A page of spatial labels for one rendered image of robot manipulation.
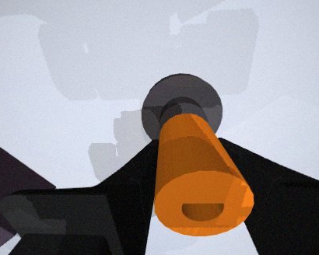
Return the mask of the dark grey round pedestal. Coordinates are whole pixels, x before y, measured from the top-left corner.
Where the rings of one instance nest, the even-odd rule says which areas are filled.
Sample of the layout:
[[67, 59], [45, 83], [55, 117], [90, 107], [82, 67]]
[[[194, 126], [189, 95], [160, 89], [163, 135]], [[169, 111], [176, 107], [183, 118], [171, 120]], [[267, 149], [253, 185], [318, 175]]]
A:
[[151, 140], [159, 140], [163, 125], [179, 114], [198, 115], [216, 133], [223, 118], [222, 101], [217, 91], [198, 76], [168, 75], [149, 90], [142, 105], [142, 125]]

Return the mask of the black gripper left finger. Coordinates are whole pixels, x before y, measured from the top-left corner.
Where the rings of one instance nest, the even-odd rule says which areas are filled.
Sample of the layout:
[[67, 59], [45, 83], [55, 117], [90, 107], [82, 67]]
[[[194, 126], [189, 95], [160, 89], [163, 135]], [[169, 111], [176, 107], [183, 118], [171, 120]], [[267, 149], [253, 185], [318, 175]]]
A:
[[145, 255], [159, 140], [93, 187], [18, 190], [0, 210], [18, 235], [100, 235], [113, 255]]

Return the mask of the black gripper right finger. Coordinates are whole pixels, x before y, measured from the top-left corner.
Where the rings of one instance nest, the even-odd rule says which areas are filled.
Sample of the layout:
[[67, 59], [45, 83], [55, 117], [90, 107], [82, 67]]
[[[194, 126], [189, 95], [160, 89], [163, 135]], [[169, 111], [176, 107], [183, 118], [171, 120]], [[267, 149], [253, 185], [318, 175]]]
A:
[[218, 139], [254, 195], [244, 224], [258, 255], [319, 255], [319, 180]]

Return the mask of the orange knob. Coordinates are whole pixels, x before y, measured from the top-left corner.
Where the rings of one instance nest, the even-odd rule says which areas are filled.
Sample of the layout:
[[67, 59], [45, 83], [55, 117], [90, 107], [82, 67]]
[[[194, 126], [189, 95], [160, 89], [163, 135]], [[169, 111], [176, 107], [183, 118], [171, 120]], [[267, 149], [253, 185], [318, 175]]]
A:
[[179, 114], [163, 125], [154, 208], [167, 228], [218, 235], [245, 221], [253, 205], [251, 189], [203, 118]]

